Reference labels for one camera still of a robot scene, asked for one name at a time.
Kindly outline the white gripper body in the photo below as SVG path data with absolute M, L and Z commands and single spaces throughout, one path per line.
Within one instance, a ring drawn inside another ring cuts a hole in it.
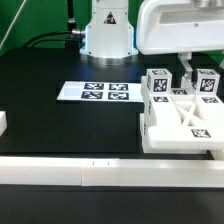
M 136 45 L 144 55 L 224 50 L 224 0 L 144 0 Z

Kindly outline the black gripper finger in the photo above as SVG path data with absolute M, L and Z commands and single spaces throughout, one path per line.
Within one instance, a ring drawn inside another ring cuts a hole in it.
M 181 62 L 181 64 L 184 67 L 184 77 L 187 81 L 192 81 L 192 73 L 193 69 L 189 63 L 189 61 L 192 59 L 192 53 L 191 52 L 182 52 L 178 54 L 178 58 Z

